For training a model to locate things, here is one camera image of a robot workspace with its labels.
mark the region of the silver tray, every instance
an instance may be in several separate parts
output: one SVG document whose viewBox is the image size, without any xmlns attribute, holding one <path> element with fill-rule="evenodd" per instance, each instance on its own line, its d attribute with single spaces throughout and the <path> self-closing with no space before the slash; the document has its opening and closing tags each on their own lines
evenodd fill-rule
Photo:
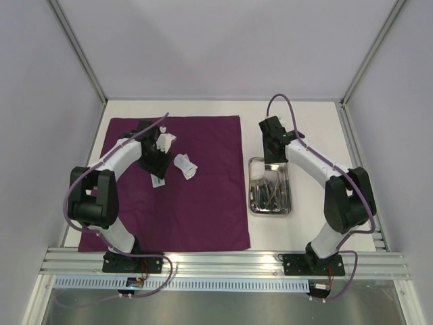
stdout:
<svg viewBox="0 0 433 325">
<path fill-rule="evenodd" d="M 261 217 L 285 217 L 292 211 L 288 164 L 265 164 L 265 176 L 259 180 L 250 179 L 251 163 L 248 161 L 248 207 L 254 215 Z"/>
</svg>

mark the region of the ventilation grille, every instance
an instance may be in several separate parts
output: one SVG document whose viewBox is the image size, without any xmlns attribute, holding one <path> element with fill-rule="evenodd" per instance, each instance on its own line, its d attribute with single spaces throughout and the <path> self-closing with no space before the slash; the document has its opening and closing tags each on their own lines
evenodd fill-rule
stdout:
<svg viewBox="0 0 433 325">
<path fill-rule="evenodd" d="M 164 279 L 147 279 L 140 290 L 153 290 L 162 285 Z M 83 289 L 129 289 L 127 277 L 119 276 L 57 276 L 54 288 Z M 307 293 L 308 280 L 289 279 L 213 279 L 173 278 L 165 290 L 178 291 L 231 291 L 261 293 Z"/>
</svg>

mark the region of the white table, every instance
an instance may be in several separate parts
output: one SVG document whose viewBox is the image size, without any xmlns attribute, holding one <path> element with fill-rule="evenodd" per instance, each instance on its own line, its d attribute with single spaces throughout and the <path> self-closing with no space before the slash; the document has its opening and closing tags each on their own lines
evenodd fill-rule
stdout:
<svg viewBox="0 0 433 325">
<path fill-rule="evenodd" d="M 312 147 L 331 159 L 351 167 L 338 113 L 333 102 L 294 102 L 299 130 Z M 102 118 L 90 163 L 98 160 L 111 118 L 170 116 L 239 115 L 242 128 L 245 187 L 248 193 L 248 160 L 263 156 L 262 137 L 258 123 L 266 116 L 267 102 L 262 101 L 142 101 L 110 100 Z M 274 102 L 270 115 L 283 118 L 286 129 L 292 129 L 285 102 Z M 325 223 L 323 188 L 301 168 L 289 164 L 293 209 L 288 217 L 257 217 L 248 211 L 251 249 L 257 251 L 303 251 Z M 65 246 L 77 247 L 81 234 L 69 229 Z M 342 247 L 356 251 L 375 251 L 371 235 L 352 236 Z"/>
</svg>

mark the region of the white wall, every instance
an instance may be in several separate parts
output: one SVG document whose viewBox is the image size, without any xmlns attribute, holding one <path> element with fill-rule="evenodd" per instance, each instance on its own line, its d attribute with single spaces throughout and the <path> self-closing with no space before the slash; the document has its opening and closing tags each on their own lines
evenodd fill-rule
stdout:
<svg viewBox="0 0 433 325">
<path fill-rule="evenodd" d="M 350 113 L 386 238 L 402 251 L 433 323 L 433 2 L 412 0 L 361 83 Z"/>
<path fill-rule="evenodd" d="M 44 0 L 0 4 L 0 315 L 19 324 L 101 106 Z"/>
<path fill-rule="evenodd" d="M 395 0 L 60 0 L 109 98 L 341 98 Z"/>
</svg>

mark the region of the purple cloth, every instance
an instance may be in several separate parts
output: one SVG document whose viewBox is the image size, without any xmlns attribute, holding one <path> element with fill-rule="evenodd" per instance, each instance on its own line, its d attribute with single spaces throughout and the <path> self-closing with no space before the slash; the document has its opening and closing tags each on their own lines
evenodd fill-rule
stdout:
<svg viewBox="0 0 433 325">
<path fill-rule="evenodd" d="M 155 118 L 143 118 L 155 121 Z M 119 136 L 137 128 L 138 118 L 113 118 L 102 154 Z M 187 154 L 198 166 L 186 180 L 173 162 L 166 185 L 152 188 L 150 174 L 134 162 L 117 182 L 125 227 L 145 251 L 241 251 L 250 248 L 242 137 L 238 116 L 168 117 L 177 136 L 170 151 Z M 78 251 L 106 251 L 93 234 L 83 234 Z"/>
</svg>

